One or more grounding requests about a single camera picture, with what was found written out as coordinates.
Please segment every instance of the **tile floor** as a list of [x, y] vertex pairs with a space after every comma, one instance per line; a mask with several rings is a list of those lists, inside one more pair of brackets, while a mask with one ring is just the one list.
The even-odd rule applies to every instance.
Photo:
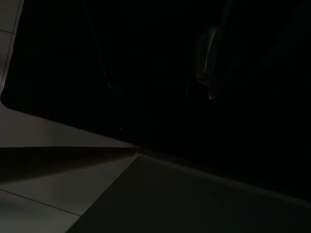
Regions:
[[[0, 92], [5, 85], [23, 0], [0, 0]], [[134, 147], [5, 108], [0, 147]], [[0, 232], [64, 233], [135, 157], [0, 185]]]

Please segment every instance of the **white floor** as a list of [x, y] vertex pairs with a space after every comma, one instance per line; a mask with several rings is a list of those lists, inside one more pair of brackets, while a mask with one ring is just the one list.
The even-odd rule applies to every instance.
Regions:
[[[0, 0], [0, 92], [13, 51], [23, 0]], [[134, 147], [5, 108], [0, 147]], [[57, 175], [0, 185], [0, 232], [64, 233], [132, 163], [134, 157]]]

